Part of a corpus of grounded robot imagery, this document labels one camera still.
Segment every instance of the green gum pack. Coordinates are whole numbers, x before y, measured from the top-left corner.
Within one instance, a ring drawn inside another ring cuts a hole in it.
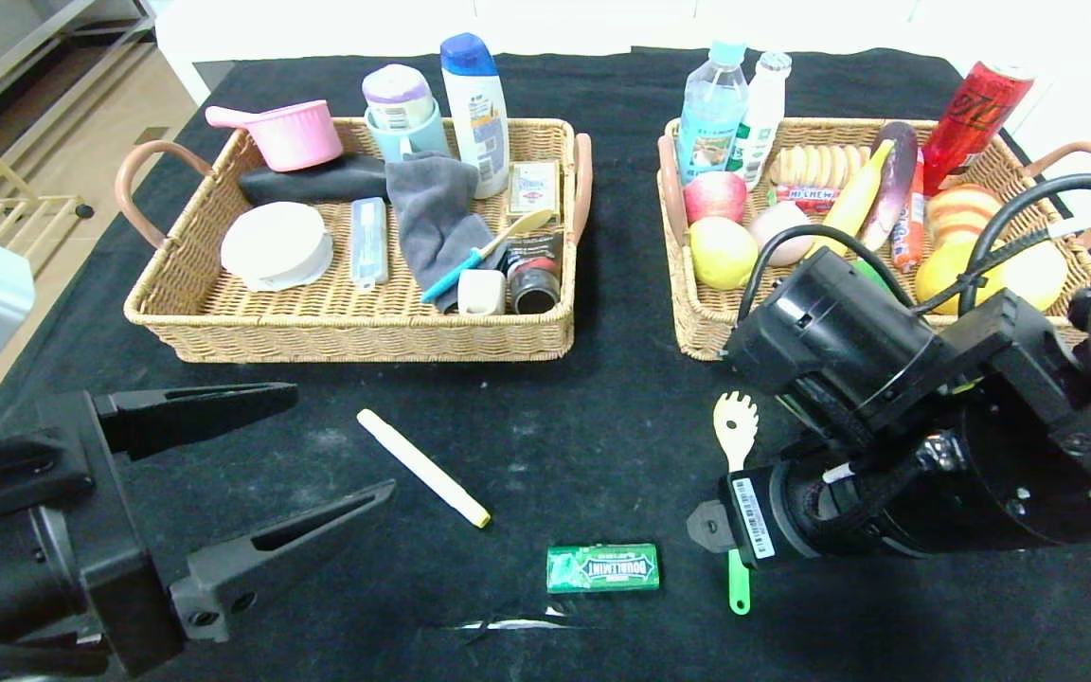
[[[658,587],[659,558],[655,545],[592,545],[549,548],[546,552],[546,591],[550,595]]]

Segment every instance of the red can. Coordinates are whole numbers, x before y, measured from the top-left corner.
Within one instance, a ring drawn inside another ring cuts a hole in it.
[[[1017,67],[975,61],[923,147],[925,193],[936,194],[947,176],[964,174],[1033,86],[1034,79]]]

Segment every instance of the black table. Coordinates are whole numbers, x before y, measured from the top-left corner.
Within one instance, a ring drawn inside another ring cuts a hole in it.
[[[748,64],[755,55],[750,55]],[[289,412],[125,467],[165,582],[191,549],[386,478],[398,491],[337,560],[219,646],[193,646],[149,679],[1091,679],[1091,545],[1044,551],[808,562],[757,575],[750,617],[727,608],[723,557],[685,516],[724,470],[710,428],[744,388],[679,352],[655,189],[655,139],[679,115],[703,52],[501,57],[516,117],[592,134],[592,218],[580,247],[575,348],[562,361],[490,366],[193,366],[121,303],[151,250],[113,222],[0,388],[0,436],[47,394],[295,381]],[[388,60],[242,63],[209,104],[261,111],[326,97],[362,111],[359,82]],[[434,57],[404,60],[443,93]],[[788,112],[936,118],[958,75],[894,51],[795,55]],[[228,131],[196,116],[178,141],[212,159]],[[135,193],[169,226],[197,177],[164,159]],[[100,206],[100,211],[109,211]],[[479,531],[356,424],[372,407],[492,511]],[[755,456],[795,433],[762,403]],[[539,614],[549,545],[654,541],[663,587],[565,599],[572,630],[445,626]]]

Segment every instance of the light blue mug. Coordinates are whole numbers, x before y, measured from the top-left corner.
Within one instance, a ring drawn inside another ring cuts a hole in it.
[[[432,100],[432,116],[428,120],[406,130],[384,130],[373,125],[373,113],[364,109],[364,124],[373,135],[377,149],[387,161],[403,160],[404,154],[415,152],[441,152],[452,155],[445,140],[445,125],[441,121],[441,105]]]

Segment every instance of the gray cloth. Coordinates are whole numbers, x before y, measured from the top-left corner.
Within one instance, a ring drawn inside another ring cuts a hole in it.
[[[398,215],[398,246],[420,288],[442,276],[494,238],[482,217],[469,212],[478,170],[439,152],[409,154],[385,164],[385,190]],[[506,249],[499,244],[479,268],[494,270]],[[435,304],[447,311],[457,303],[457,288],[445,290]]]

